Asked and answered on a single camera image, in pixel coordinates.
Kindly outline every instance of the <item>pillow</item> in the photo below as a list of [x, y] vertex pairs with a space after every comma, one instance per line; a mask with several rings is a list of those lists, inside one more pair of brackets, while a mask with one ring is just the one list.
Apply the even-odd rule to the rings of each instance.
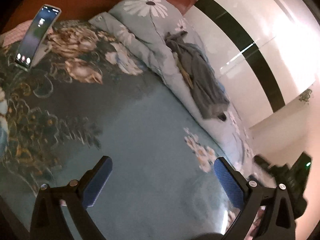
[[126, 26], [107, 12], [100, 13], [89, 20], [89, 23], [113, 34], [129, 51], [138, 59], [142, 60], [153, 72], [161, 75], [159, 64], [150, 49], [137, 40], [133, 33], [130, 33]]
[[184, 41], [197, 44], [204, 51], [199, 35], [180, 11], [166, 0], [122, 0], [109, 14], [147, 44], [161, 44], [168, 33], [186, 31], [188, 35]]

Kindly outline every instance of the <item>gray towel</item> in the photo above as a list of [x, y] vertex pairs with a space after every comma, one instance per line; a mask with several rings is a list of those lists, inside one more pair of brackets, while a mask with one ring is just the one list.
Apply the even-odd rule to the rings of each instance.
[[165, 44], [178, 54], [183, 69], [188, 73], [193, 84], [190, 88], [203, 119], [217, 118], [228, 109], [230, 104], [225, 93], [221, 90], [214, 71], [208, 65], [197, 49], [183, 41], [187, 32], [169, 35]]

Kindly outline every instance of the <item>phone screen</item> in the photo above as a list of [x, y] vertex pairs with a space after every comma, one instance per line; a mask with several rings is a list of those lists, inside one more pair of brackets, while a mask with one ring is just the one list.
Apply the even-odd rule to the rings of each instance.
[[41, 41], [59, 14], [60, 9], [49, 5], [44, 5], [39, 10], [19, 45], [15, 58], [16, 63], [25, 68], [30, 68]]

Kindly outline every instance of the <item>screw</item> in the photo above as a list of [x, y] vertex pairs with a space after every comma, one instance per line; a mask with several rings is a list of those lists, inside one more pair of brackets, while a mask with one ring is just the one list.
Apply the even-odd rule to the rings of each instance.
[[78, 181], [76, 179], [73, 179], [72, 181], [69, 182], [69, 185], [71, 187], [77, 186], [78, 185]]
[[279, 184], [279, 188], [282, 189], [282, 190], [285, 190], [286, 189], [285, 184], [282, 184], [282, 183]]
[[64, 206], [64, 207], [67, 206], [66, 202], [65, 202], [63, 199], [60, 200], [60, 205], [61, 205], [61, 206]]
[[48, 184], [42, 184], [40, 188], [41, 190], [46, 190], [48, 188]]
[[256, 187], [256, 186], [257, 186], [257, 183], [256, 183], [255, 181], [253, 181], [253, 180], [250, 180], [250, 181], [249, 181], [249, 185], [250, 185], [251, 187]]

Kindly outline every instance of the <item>bed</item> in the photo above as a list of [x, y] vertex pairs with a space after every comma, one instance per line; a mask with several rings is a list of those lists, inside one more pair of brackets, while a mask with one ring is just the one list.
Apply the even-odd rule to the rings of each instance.
[[[66, 185], [108, 155], [113, 173], [88, 210], [106, 238], [192, 239], [223, 231], [230, 203], [212, 162], [223, 156], [241, 170], [253, 154], [232, 104], [227, 122], [210, 127], [199, 121], [180, 87], [172, 87], [178, 82], [171, 84], [164, 69], [157, 73], [130, 44], [119, 41], [124, 32], [107, 32], [86, 21], [100, 21], [102, 16], [94, 15], [121, 0], [87, 0], [79, 7], [80, 0], [67, 1], [24, 0], [7, 23], [10, 29], [32, 18], [38, 3], [52, 3], [64, 15], [49, 40], [65, 43], [29, 73], [12, 65], [19, 42], [0, 53], [0, 96], [6, 98], [9, 134], [0, 195], [29, 228], [42, 183]], [[194, 2], [168, 1], [182, 13]], [[82, 47], [75, 49], [71, 37]]]

